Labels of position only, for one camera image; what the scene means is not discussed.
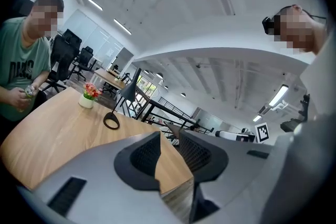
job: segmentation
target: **window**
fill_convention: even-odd
[[[157,86],[155,86],[153,83],[151,83],[148,79],[144,78],[143,76],[139,76],[137,81],[137,86],[148,96],[151,97],[155,90],[157,89]],[[141,106],[144,106],[146,101],[145,99],[140,95],[136,94],[135,98],[137,101],[141,104]]]

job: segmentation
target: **headset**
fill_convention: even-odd
[[[290,8],[292,6],[286,6],[283,7],[276,15],[273,16],[273,18],[269,18],[269,17],[265,17],[265,19],[262,20],[262,26],[264,27],[264,31],[266,33],[266,35],[280,35],[280,14],[281,12],[286,9],[286,8]],[[320,18],[320,19],[325,19],[327,20],[327,18],[325,17],[321,17],[321,16],[316,16],[316,15],[311,15],[309,12],[307,12],[306,10],[302,9],[305,13],[308,14],[308,16],[312,19],[315,18]]]

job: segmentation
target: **flower pot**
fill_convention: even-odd
[[[84,95],[81,95],[79,100],[78,100],[78,103],[82,107],[87,108],[87,109],[92,109],[94,102],[95,102],[94,100],[89,100],[89,99],[85,98]]]

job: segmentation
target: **lamp base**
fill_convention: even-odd
[[[109,126],[107,123],[106,123],[106,120],[112,120],[114,121],[116,124],[117,124],[117,127],[111,127]],[[117,130],[120,128],[120,123],[119,123],[119,120],[117,119],[117,116],[114,115],[112,112],[109,112],[105,115],[104,119],[103,119],[103,123],[104,125],[108,128],[108,129],[111,129],[111,130]]]

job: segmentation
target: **black hair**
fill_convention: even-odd
[[[63,0],[35,0],[34,6],[57,6],[57,12],[63,12]]]
[[[190,130],[193,131],[195,129],[199,129],[201,126],[198,123],[195,123],[194,125],[190,126]]]

